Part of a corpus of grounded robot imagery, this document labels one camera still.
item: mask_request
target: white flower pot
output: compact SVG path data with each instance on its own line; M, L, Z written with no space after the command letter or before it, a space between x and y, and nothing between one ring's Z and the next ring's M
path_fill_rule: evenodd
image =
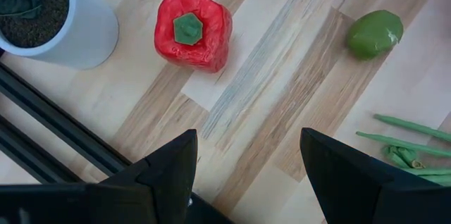
M76 69L100 65L113 52L119 25L103 0L69 0L68 16L58 34L35 48L12 45L0 32L0 47L17 56Z

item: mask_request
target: potted plant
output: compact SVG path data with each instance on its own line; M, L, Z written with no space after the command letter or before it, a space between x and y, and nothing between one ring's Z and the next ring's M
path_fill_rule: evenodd
M0 49L77 69L104 62L118 21L102 0L0 0Z

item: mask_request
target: toy pepper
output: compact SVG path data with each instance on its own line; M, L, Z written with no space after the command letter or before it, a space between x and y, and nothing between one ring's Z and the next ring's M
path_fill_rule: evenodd
M216 73L226 64L232 16L212 0L163 0L155 27L155 48L180 66Z

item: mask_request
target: light wood surface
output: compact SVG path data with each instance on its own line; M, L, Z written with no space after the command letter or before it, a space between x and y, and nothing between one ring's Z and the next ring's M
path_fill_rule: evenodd
M214 75L168 64L153 31L161 0L107 0L118 46L77 72L1 60L133 161L197 128L194 191L238 223L325 223L299 150L313 127L372 156L356 130L420 144L434 139L379 123L373 113L450 129L451 0L217 0L233 14L230 60ZM388 56L353 59L343 45L365 13L388 9L406 28ZM87 181L105 178L6 97L0 114ZM2 183L35 182L0 155Z

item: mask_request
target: green lime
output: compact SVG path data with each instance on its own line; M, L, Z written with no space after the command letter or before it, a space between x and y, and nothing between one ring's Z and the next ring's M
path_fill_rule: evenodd
M379 10L357 20L347 33L346 43L357 58L369 60L390 51L401 41L403 32L399 16Z

